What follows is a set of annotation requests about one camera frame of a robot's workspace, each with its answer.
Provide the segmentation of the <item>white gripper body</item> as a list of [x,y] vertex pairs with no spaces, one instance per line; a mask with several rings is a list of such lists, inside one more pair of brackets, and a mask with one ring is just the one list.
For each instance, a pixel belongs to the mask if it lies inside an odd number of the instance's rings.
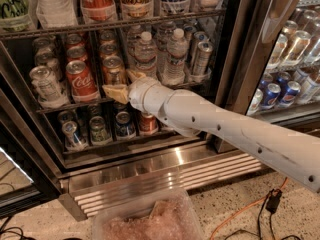
[[135,80],[128,90],[131,106],[141,112],[157,113],[164,103],[166,88],[153,78]]

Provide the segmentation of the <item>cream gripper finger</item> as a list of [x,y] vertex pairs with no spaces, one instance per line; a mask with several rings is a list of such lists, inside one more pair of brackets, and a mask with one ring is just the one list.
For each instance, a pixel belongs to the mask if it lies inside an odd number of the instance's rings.
[[103,85],[104,93],[113,100],[121,103],[128,103],[128,86],[124,84],[120,85]]
[[140,78],[144,78],[145,74],[142,72],[138,72],[132,69],[128,69],[127,70],[127,76],[130,79],[131,82],[135,82],[136,80],[140,79]]

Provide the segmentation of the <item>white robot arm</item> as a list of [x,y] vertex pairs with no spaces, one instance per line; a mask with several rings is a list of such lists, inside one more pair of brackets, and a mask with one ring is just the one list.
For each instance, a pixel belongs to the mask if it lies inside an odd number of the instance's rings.
[[155,116],[179,134],[213,134],[263,164],[320,193],[320,139],[225,110],[186,89],[129,73],[131,84],[102,86],[105,94]]

